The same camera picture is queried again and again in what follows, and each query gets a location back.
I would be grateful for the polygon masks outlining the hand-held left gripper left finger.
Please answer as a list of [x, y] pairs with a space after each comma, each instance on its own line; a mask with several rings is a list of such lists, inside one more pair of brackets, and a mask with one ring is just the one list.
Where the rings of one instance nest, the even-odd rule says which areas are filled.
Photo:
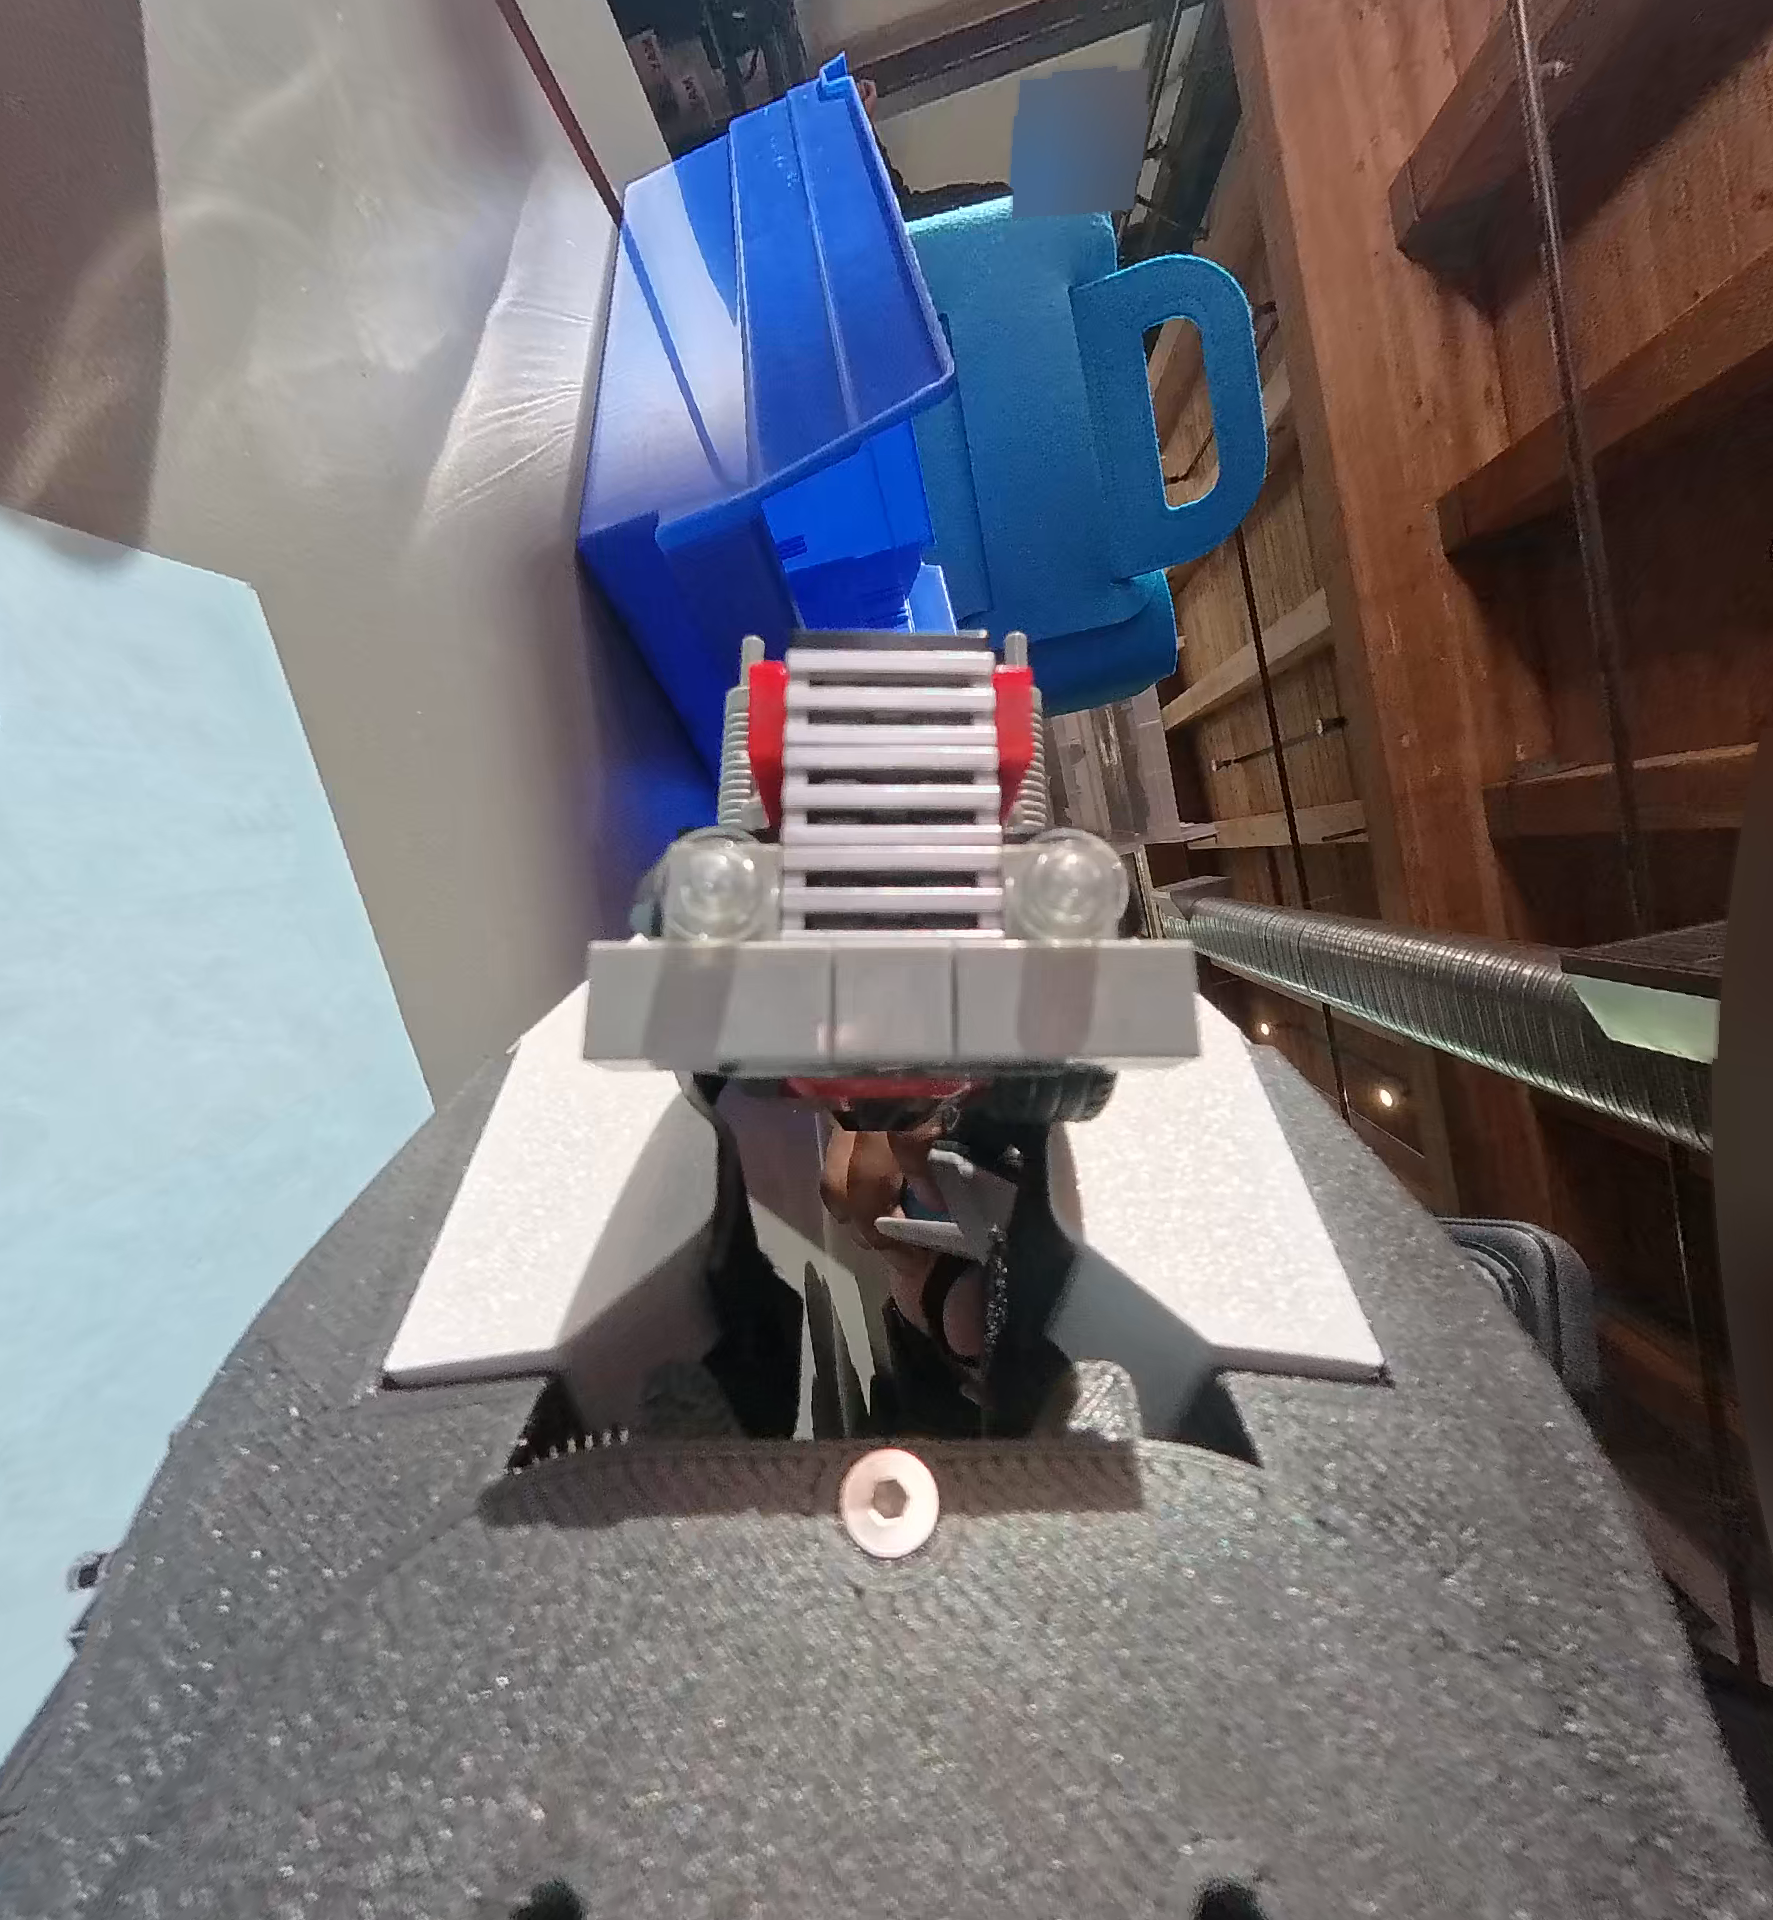
[[666, 1367], [746, 1435], [798, 1430], [798, 1291], [761, 1259], [736, 1152], [662, 1070], [585, 1055], [589, 994], [512, 1051], [385, 1352], [385, 1387], [558, 1381], [585, 1430], [636, 1425]]

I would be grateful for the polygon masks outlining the dark panel with pale edge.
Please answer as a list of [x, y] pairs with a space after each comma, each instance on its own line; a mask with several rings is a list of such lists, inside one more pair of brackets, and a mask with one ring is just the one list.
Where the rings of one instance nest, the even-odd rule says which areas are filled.
[[1727, 923], [1566, 949], [1559, 972], [1610, 1041], [1716, 1063]]

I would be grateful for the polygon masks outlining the clear plastic box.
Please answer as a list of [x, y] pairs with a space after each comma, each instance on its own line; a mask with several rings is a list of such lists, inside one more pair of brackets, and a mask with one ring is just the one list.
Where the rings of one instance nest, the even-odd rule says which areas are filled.
[[1183, 841], [1167, 732], [1148, 687], [1119, 704], [1047, 718], [1047, 781], [1053, 823], [1114, 846]]

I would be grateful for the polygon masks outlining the grey red toy brick truck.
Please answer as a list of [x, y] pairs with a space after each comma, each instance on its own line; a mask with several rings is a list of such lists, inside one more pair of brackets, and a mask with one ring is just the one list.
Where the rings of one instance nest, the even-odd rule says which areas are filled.
[[1127, 868], [1049, 814], [1030, 634], [746, 634], [715, 825], [598, 943], [585, 1061], [811, 1099], [863, 1125], [1196, 1061], [1195, 960], [1127, 940]]

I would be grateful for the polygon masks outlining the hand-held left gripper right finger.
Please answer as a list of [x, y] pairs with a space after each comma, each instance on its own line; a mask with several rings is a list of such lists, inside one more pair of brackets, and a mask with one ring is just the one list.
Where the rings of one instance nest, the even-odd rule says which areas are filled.
[[985, 1318], [985, 1430], [1021, 1435], [1063, 1363], [1114, 1363], [1142, 1430], [1196, 1425], [1215, 1377], [1380, 1383], [1354, 1280], [1223, 1016], [1196, 1055], [1119, 1070], [1073, 1125], [982, 1125], [982, 1171], [1012, 1185]]

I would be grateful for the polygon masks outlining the teal foam handled board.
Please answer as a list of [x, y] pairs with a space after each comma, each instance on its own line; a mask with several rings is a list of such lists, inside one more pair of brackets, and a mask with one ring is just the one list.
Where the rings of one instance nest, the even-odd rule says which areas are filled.
[[[1175, 668], [1167, 572], [1220, 551], [1265, 476], [1255, 310], [1200, 256], [1114, 264], [1113, 216], [1006, 201], [910, 231], [957, 400], [910, 421], [961, 629], [1025, 633], [1047, 714], [1133, 700]], [[1170, 508], [1142, 336], [1200, 334], [1215, 481]]]

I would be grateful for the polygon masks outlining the person's right hand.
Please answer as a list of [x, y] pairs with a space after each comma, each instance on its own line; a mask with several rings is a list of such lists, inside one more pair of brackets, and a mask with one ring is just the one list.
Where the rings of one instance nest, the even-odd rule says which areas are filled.
[[822, 1161], [822, 1203], [881, 1259], [887, 1329], [916, 1332], [961, 1381], [977, 1381], [985, 1369], [985, 1265], [878, 1228], [887, 1216], [943, 1216], [943, 1192], [931, 1176], [931, 1152], [943, 1136], [948, 1114], [901, 1134], [853, 1134], [834, 1125]]

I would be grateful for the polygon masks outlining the blue plastic bin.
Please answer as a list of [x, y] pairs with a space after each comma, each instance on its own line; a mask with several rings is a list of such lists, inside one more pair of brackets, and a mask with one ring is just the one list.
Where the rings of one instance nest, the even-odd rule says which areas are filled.
[[916, 449], [952, 395], [841, 55], [628, 188], [574, 543], [692, 739], [628, 772], [628, 881], [715, 819], [744, 634], [957, 629]]

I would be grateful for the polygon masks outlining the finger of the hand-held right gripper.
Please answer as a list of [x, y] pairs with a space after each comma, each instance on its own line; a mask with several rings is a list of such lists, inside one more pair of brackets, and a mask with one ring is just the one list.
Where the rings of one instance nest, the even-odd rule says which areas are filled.
[[933, 1179], [936, 1216], [881, 1216], [878, 1238], [925, 1248], [925, 1254], [995, 1254], [1006, 1247], [1012, 1222], [1012, 1179], [977, 1166], [957, 1145], [933, 1145], [925, 1154], [925, 1176]]

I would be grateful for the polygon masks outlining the wooden shelving unit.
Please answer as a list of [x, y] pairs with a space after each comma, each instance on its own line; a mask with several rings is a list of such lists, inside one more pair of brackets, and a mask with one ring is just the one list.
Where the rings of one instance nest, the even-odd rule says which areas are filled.
[[1286, 382], [1170, 572], [1232, 899], [1598, 949], [1730, 915], [1773, 732], [1773, 4], [1211, 4], [1195, 250]]

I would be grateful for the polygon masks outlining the flexible metal duct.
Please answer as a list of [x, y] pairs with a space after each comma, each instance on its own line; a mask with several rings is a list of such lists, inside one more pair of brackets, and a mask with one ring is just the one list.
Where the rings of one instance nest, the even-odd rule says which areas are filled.
[[1170, 940], [1259, 987], [1714, 1154], [1714, 1063], [1616, 1041], [1550, 953], [1160, 889]]

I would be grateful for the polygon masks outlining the black hard case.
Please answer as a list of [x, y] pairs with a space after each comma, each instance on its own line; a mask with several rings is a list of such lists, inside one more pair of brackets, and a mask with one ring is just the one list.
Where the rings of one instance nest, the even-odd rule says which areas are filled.
[[1573, 1406], [1593, 1406], [1598, 1393], [1597, 1280], [1573, 1247], [1496, 1216], [1441, 1216], [1441, 1228], [1487, 1274]]

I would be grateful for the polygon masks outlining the light blue instruction booklet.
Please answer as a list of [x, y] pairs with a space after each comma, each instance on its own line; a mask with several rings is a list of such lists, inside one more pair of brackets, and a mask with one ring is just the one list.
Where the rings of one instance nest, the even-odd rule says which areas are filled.
[[0, 1765], [68, 1565], [429, 1112], [259, 595], [0, 508]]

